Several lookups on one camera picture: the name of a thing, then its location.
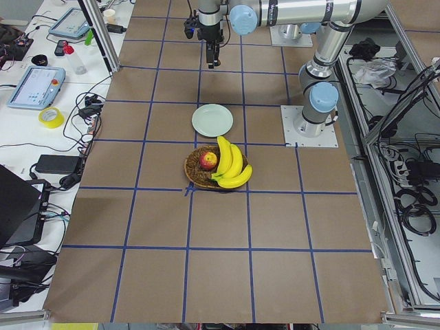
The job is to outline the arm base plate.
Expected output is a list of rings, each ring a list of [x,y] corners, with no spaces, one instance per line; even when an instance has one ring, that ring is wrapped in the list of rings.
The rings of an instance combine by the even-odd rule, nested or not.
[[[272,46],[312,47],[309,34],[303,34],[298,25],[277,25],[270,28]]]
[[[303,118],[303,106],[282,105],[280,110],[287,147],[338,148],[335,129],[327,126],[332,121],[330,113],[324,123],[312,124]]]

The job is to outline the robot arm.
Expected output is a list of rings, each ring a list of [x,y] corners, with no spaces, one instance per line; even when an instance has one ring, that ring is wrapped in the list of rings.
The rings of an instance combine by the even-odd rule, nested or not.
[[[307,138],[318,137],[329,125],[327,118],[338,102],[338,90],[329,82],[333,66],[353,26],[368,21],[388,5],[387,1],[199,1],[184,23],[186,37],[206,43],[209,68],[220,64],[222,20],[241,36],[257,27],[310,23],[319,31],[313,58],[300,70],[305,104],[293,121]]]

